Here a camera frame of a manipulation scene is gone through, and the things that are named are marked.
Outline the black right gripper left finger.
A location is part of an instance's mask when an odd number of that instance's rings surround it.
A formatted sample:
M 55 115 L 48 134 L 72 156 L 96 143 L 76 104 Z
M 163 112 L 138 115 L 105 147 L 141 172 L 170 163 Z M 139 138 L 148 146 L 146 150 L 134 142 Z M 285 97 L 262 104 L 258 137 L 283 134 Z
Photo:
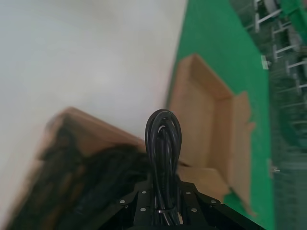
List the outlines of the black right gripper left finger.
M 152 179 L 137 183 L 134 190 L 102 212 L 102 230 L 128 230 L 151 225 Z

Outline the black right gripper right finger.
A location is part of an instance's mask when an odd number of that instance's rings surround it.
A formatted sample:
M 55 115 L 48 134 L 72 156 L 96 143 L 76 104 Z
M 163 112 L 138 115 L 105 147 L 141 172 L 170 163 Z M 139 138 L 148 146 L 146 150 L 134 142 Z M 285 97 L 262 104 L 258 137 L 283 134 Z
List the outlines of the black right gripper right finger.
M 260 230 L 261 226 L 226 204 L 200 193 L 193 183 L 178 183 L 183 225 L 195 230 Z

